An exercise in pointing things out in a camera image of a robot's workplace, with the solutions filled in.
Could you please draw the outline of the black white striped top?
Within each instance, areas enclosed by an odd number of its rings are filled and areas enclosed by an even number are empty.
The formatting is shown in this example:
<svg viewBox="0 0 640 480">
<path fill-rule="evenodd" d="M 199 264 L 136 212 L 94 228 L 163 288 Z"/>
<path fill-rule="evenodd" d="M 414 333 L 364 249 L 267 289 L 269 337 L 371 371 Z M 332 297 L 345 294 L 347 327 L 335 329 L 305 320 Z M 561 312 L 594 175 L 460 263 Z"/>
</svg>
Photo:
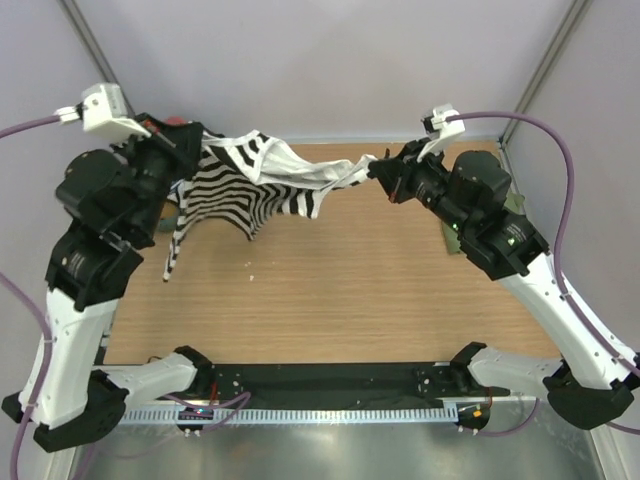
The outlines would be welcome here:
<svg viewBox="0 0 640 480">
<path fill-rule="evenodd" d="M 171 188 L 178 208 L 163 280 L 169 281 L 189 230 L 208 219 L 222 219 L 249 241 L 276 214 L 315 219 L 325 197 L 371 178 L 376 157 L 310 162 L 289 144 L 258 130 L 237 138 L 205 132 L 193 177 Z"/>
</svg>

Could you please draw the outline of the green motorcycle tank top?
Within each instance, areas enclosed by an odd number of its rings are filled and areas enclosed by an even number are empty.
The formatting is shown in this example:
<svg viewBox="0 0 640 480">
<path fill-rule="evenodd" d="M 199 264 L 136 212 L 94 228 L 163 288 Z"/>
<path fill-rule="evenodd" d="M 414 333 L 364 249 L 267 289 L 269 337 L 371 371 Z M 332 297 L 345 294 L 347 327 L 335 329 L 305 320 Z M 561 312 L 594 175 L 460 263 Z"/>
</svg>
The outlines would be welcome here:
<svg viewBox="0 0 640 480">
<path fill-rule="evenodd" d="M 509 192 L 506 197 L 504 206 L 510 211 L 521 214 L 524 212 L 525 197 L 519 193 Z M 456 232 L 444 222 L 441 223 L 441 231 L 443 234 L 446 252 L 449 255 L 461 254 L 460 241 Z"/>
</svg>

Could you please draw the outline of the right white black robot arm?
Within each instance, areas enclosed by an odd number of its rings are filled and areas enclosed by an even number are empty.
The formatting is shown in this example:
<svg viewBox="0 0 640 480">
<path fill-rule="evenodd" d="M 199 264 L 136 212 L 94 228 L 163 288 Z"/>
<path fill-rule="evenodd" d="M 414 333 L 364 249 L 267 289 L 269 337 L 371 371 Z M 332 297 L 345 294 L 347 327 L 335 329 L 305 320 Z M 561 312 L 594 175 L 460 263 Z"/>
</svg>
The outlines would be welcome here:
<svg viewBox="0 0 640 480">
<path fill-rule="evenodd" d="M 472 342 L 452 360 L 452 387 L 472 396 L 502 388 L 545 400 L 565 421 L 591 430 L 622 416 L 639 386 L 637 354 L 613 343 L 586 303 L 555 273 L 547 241 L 523 214 L 506 207 L 511 177 L 487 151 L 460 154 L 446 168 L 422 141 L 369 165 L 390 202 L 417 200 L 449 226 L 461 251 L 500 283 L 554 342 L 557 359 L 503 352 Z"/>
</svg>

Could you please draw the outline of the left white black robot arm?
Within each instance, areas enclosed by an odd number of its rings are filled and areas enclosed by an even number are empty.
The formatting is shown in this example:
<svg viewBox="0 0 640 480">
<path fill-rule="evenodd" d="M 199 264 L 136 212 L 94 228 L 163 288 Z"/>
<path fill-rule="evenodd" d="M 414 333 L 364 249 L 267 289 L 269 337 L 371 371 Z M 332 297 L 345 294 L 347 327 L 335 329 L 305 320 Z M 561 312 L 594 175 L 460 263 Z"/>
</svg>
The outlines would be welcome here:
<svg viewBox="0 0 640 480">
<path fill-rule="evenodd" d="M 199 400 L 211 390 L 212 363 L 188 346 L 116 373 L 95 363 L 171 186 L 197 170 L 203 133 L 198 122 L 170 125 L 142 114 L 109 149 L 74 158 L 56 188 L 71 223 L 45 275 L 49 332 L 37 359 L 47 372 L 33 373 L 2 403 L 12 420 L 35 424 L 46 452 L 101 440 L 146 402 L 177 393 Z"/>
</svg>

